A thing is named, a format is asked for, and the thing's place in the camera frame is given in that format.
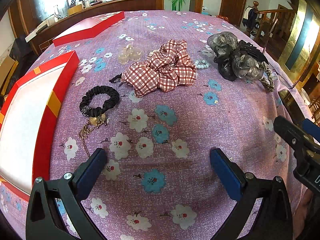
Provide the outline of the black claw hair clip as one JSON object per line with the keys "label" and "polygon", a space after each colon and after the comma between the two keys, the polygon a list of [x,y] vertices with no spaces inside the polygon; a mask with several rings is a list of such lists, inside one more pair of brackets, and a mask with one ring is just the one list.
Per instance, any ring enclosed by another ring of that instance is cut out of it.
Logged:
{"label": "black claw hair clip", "polygon": [[256,61],[269,64],[265,55],[260,50],[258,50],[255,46],[253,46],[253,44],[246,42],[244,40],[240,40],[238,42],[238,47],[240,51],[244,51],[247,55],[253,57]]}

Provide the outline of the grey organza scrunchie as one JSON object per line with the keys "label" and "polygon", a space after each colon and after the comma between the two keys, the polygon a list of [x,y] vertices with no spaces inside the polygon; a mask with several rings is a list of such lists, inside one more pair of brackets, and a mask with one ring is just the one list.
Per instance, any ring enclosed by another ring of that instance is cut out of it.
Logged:
{"label": "grey organza scrunchie", "polygon": [[238,38],[229,31],[213,34],[207,39],[208,46],[215,54],[214,62],[220,75],[229,81],[237,78],[257,81],[263,77],[264,67],[268,64],[258,62],[253,57],[240,51]]}

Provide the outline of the red plaid scrunchie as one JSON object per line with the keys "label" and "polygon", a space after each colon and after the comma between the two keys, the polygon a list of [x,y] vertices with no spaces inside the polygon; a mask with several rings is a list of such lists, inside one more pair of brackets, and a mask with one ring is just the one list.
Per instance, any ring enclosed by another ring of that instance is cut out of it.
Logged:
{"label": "red plaid scrunchie", "polygon": [[129,66],[121,74],[121,82],[130,84],[138,98],[157,89],[169,92],[177,86],[192,86],[197,79],[197,69],[187,48],[185,40],[165,42],[145,61]]}

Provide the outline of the clear plastic hair claw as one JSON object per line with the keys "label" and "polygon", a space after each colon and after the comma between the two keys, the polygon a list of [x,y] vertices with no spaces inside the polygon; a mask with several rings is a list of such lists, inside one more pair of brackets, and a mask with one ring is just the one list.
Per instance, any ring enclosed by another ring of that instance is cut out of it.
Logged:
{"label": "clear plastic hair claw", "polygon": [[139,61],[142,58],[142,49],[133,42],[118,46],[118,62],[127,64],[129,61]]}

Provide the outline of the red open gift box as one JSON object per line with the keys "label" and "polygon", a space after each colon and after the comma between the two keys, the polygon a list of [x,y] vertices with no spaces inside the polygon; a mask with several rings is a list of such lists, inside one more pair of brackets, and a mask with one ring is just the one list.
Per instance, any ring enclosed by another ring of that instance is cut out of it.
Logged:
{"label": "red open gift box", "polygon": [[49,179],[56,122],[79,62],[73,50],[34,68],[1,109],[1,180],[25,201],[37,177]]}

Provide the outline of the black satin scrunchie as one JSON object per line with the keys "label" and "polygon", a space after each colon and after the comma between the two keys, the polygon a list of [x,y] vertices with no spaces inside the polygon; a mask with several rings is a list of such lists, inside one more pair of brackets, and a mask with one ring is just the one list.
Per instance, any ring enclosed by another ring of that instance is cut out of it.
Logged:
{"label": "black satin scrunchie", "polygon": [[120,95],[110,86],[95,86],[82,97],[79,109],[86,117],[98,117],[114,108],[120,101]]}

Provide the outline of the wooden stair railing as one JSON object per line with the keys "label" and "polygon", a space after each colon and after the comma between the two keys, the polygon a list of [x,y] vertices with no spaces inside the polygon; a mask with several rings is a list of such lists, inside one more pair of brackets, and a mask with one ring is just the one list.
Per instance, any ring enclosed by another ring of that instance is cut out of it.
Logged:
{"label": "wooden stair railing", "polygon": [[295,9],[287,9],[279,4],[277,9],[258,10],[259,3],[254,1],[253,4],[258,13],[251,31],[253,40],[268,53],[280,57],[293,28]]}

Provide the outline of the purple floral tablecloth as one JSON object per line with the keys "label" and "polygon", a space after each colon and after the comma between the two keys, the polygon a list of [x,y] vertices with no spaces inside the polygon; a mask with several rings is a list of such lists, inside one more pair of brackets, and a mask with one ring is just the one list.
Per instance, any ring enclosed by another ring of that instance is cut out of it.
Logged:
{"label": "purple floral tablecloth", "polygon": [[[286,184],[295,230],[300,231],[310,194],[293,176],[296,160],[288,144],[274,132],[273,122],[288,116],[278,95],[280,66],[272,61],[275,89],[259,82],[225,80],[217,71],[207,38],[240,31],[214,17],[192,12],[127,12],[125,19],[92,39],[50,46],[33,68],[68,51],[80,64],[68,88],[56,123],[50,177],[74,171],[96,148],[108,162],[83,206],[108,239],[210,239],[235,202],[213,172],[209,151],[223,150],[244,171],[259,178],[281,176]],[[128,84],[115,84],[120,94],[107,112],[109,123],[86,140],[79,103],[85,93],[128,68],[118,61],[129,40],[142,59],[170,40],[185,40],[193,61],[206,61],[192,86],[156,90],[138,98]]]}

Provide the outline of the wooden sideboard counter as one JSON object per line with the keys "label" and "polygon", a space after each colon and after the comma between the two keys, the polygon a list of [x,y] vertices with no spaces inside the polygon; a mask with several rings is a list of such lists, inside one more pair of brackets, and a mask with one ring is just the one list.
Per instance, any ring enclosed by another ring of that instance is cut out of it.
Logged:
{"label": "wooden sideboard counter", "polygon": [[71,16],[68,16],[37,34],[29,44],[36,55],[41,55],[51,44],[51,40],[69,27],[88,17],[116,11],[162,10],[164,3],[160,0],[115,0],[101,3]]}

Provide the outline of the red box lid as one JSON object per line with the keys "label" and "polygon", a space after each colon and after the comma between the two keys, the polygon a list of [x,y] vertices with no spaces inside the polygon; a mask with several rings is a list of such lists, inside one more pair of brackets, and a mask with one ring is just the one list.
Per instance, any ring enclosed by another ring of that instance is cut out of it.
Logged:
{"label": "red box lid", "polygon": [[53,44],[57,47],[75,41],[94,38],[110,26],[123,20],[124,17],[124,11],[117,11],[86,18],[54,38]]}

